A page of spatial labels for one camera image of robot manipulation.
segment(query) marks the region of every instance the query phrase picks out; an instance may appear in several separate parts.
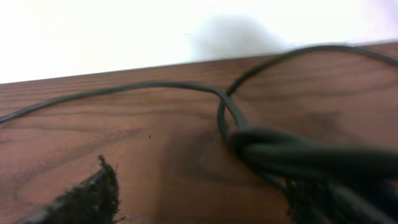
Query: wooden surface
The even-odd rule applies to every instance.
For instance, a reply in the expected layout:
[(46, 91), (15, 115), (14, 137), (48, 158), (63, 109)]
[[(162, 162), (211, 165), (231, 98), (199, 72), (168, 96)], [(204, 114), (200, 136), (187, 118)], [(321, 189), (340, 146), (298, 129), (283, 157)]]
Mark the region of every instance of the wooden surface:
[[(398, 44), (370, 47), (398, 57)], [(0, 86), (0, 114), (80, 91), (152, 80), (225, 89), (269, 57)], [(398, 69), (318, 52), (247, 82), (234, 99), (255, 124), (320, 142), (398, 146)], [(283, 195), (222, 145), (217, 97), (154, 88), (71, 101), (0, 126), (0, 223), (27, 215), (98, 169), (118, 170), (122, 223), (290, 223)]]

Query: black cord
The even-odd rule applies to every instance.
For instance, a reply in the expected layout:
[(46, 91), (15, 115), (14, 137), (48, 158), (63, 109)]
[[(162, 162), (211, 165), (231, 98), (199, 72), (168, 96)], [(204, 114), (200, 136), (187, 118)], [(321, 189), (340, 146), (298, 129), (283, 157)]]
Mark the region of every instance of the black cord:
[[(230, 96), (247, 79), (296, 55), (314, 51), (339, 50), (365, 55), (398, 67), (398, 60), (369, 50), (345, 45), (322, 45), (293, 50), (250, 69), (223, 93), (220, 89), (182, 82), (150, 82), (87, 91), (54, 98), (0, 117), (0, 124), (33, 111), (90, 96), (150, 87), (183, 88), (216, 94), (221, 99), (218, 126), (227, 146), (254, 172), (281, 189), (296, 223), (398, 222), (398, 196), (386, 179), (398, 177), (398, 156), (371, 147), (320, 146), (301, 136), (271, 127), (250, 127)], [(229, 133), (224, 117), (227, 107), (236, 130)], [(371, 204), (372, 212), (355, 207), (337, 185), (345, 186)]]
[(147, 82), (147, 83), (136, 83), (132, 85), (124, 85), (124, 86), (117, 86), (117, 87), (112, 87), (112, 88), (105, 88), (105, 89), (99, 89), (99, 90), (92, 90), (92, 91), (87, 91), (83, 93), (77, 93), (73, 95), (68, 95), (68, 96), (61, 96), (58, 98), (54, 98), (52, 100), (48, 100), (42, 103), (37, 103), (32, 106), (28, 106), (26, 108), (23, 108), (19, 111), (16, 111), (14, 113), (11, 113), (9, 115), (5, 115), (0, 117), (0, 124), (4, 123), (6, 121), (10, 121), (12, 119), (24, 116), (28, 113), (31, 113), (33, 111), (37, 111), (39, 109), (56, 105), (58, 103), (66, 102), (66, 101), (71, 101), (71, 100), (77, 100), (81, 98), (86, 98), (86, 97), (91, 97), (91, 96), (99, 96), (99, 95), (107, 95), (107, 94), (112, 94), (112, 93), (118, 93), (122, 91), (128, 91), (128, 90), (138, 90), (141, 88), (153, 88), (153, 87), (164, 87), (164, 88), (182, 88), (182, 89), (187, 89), (187, 90), (197, 90), (197, 91), (204, 91), (208, 93), (214, 93), (216, 94), (222, 102), (227, 106), (229, 109), (229, 112), (232, 114), (235, 124), (239, 128), (243, 128), (246, 126), (246, 119), (244, 118), (242, 112), (240, 109), (236, 106), (235, 102), (228, 96), (225, 95), (219, 88), (213, 87), (213, 86), (206, 86), (206, 85), (199, 85), (195, 83), (184, 83), (184, 82)]

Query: wood grain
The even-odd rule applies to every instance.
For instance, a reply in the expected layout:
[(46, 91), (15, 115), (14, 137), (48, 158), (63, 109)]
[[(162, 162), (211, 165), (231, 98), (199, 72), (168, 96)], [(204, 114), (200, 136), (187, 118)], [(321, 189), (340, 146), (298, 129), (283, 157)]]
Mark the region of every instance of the wood grain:
[[(370, 46), (398, 57), (398, 44)], [(0, 114), (80, 91), (154, 80), (225, 89), (270, 57), (0, 86)], [(255, 125), (319, 142), (398, 146), (398, 69), (360, 55), (299, 56), (234, 96)], [(62, 103), (0, 127), (0, 223), (45, 205), (98, 168), (117, 167), (123, 223), (290, 223), (283, 195), (240, 164), (216, 127), (215, 96), (154, 88)]]

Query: cable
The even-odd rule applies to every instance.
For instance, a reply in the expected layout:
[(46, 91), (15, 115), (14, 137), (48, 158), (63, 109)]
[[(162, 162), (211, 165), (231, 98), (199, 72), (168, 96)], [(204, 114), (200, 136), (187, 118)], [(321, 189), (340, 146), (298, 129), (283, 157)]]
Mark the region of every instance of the cable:
[[(322, 146), (288, 131), (248, 126), (244, 115), (230, 98), (239, 86), (261, 71), (297, 55), (325, 50), (352, 52), (398, 67), (398, 60), (394, 58), (358, 47), (307, 47), (282, 54), (250, 69), (226, 93), (212, 86), (195, 83), (137, 83), (54, 98), (2, 116), (0, 124), (65, 101), (141, 88), (183, 88), (213, 93), (221, 99), (217, 120), (224, 142), (238, 159), (283, 191), (293, 221), (314, 224), (326, 223), (326, 219), (333, 223), (398, 222), (398, 195), (386, 182), (398, 178), (397, 154), (374, 147)], [(236, 125), (231, 133), (224, 117), (225, 107)], [(362, 203), (369, 203), (364, 208), (367, 212), (358, 209), (361, 205), (346, 193), (347, 190), (342, 191), (340, 186), (359, 195), (366, 201)]]
[(54, 98), (42, 103), (37, 103), (32, 106), (28, 106), (26, 108), (23, 108), (19, 111), (16, 111), (14, 113), (11, 113), (9, 115), (5, 115), (0, 117), (0, 124), (4, 123), (6, 121), (10, 121), (12, 119), (24, 116), (28, 113), (31, 113), (33, 111), (37, 111), (42, 108), (46, 108), (48, 106), (56, 105), (58, 103), (63, 103), (66, 101), (71, 101), (71, 100), (77, 100), (81, 98), (87, 98), (91, 96), (100, 96), (100, 95), (107, 95), (107, 94), (112, 94), (112, 93), (118, 93), (122, 91), (128, 91), (128, 90), (138, 90), (141, 88), (154, 88), (154, 87), (164, 87), (164, 88), (182, 88), (186, 90), (197, 90), (197, 91), (204, 91), (208, 93), (214, 93), (216, 94), (222, 102), (227, 106), (229, 109), (229, 112), (232, 114), (234, 121), (237, 125), (237, 127), (243, 128), (246, 126), (246, 120), (240, 111), (240, 109), (236, 106), (235, 102), (228, 96), (225, 95), (220, 89), (212, 86), (206, 86), (206, 85), (199, 85), (199, 84), (194, 84), (194, 83), (184, 83), (184, 82), (149, 82), (149, 83), (136, 83), (132, 85), (124, 85), (124, 86), (117, 86), (113, 88), (105, 88), (105, 89), (100, 89), (100, 90), (92, 90), (92, 91), (86, 91), (83, 93), (77, 93), (73, 95), (68, 95), (68, 96), (61, 96), (58, 98)]

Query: black fuzzy object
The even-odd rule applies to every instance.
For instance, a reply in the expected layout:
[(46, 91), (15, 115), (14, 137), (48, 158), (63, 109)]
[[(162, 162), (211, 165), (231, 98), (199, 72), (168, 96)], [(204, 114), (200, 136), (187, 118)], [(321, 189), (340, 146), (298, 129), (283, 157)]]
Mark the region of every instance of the black fuzzy object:
[(111, 224), (119, 207), (116, 173), (99, 156), (101, 169), (46, 207), (15, 224)]

